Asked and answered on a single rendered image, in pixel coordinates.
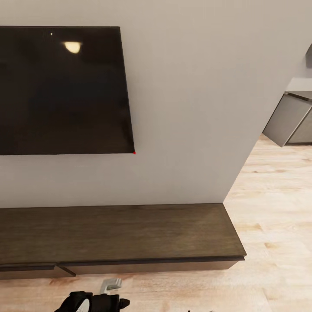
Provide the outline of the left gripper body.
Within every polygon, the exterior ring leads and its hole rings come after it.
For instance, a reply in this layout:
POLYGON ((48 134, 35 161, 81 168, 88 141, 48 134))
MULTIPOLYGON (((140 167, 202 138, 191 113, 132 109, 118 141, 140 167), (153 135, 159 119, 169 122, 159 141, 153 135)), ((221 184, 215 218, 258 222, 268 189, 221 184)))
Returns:
POLYGON ((98 295, 100 306, 98 312, 118 312, 119 294, 98 295))

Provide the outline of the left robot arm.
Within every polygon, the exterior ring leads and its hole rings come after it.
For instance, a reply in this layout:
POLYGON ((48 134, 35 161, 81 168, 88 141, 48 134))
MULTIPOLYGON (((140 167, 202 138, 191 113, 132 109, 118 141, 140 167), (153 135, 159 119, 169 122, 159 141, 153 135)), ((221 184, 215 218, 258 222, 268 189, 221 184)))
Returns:
POLYGON ((130 305, 130 300, 119 298, 119 294, 110 295, 109 290, 123 286, 121 278, 105 279, 99 295, 85 291, 71 292, 55 312, 120 312, 120 309, 130 305))

